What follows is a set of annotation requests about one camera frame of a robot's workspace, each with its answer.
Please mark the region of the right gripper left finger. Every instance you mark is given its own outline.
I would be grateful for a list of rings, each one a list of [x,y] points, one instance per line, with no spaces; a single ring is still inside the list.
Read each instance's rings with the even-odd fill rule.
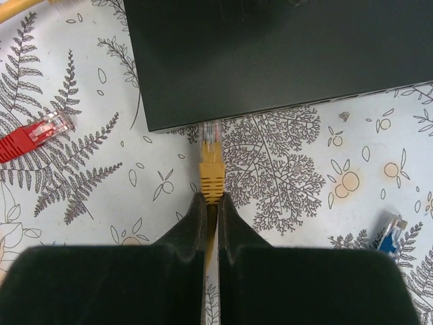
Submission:
[[[1,285],[2,324],[201,324],[207,212],[150,245],[34,246]]]

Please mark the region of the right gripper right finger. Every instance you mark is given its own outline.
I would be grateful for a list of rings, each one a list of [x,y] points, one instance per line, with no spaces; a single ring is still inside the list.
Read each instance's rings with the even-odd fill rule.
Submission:
[[[416,324],[395,263],[373,250],[274,247],[218,206],[222,324]]]

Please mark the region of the black network switch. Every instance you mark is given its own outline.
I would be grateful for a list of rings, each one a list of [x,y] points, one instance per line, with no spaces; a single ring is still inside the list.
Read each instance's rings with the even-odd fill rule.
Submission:
[[[150,131],[432,80],[431,1],[126,1]]]

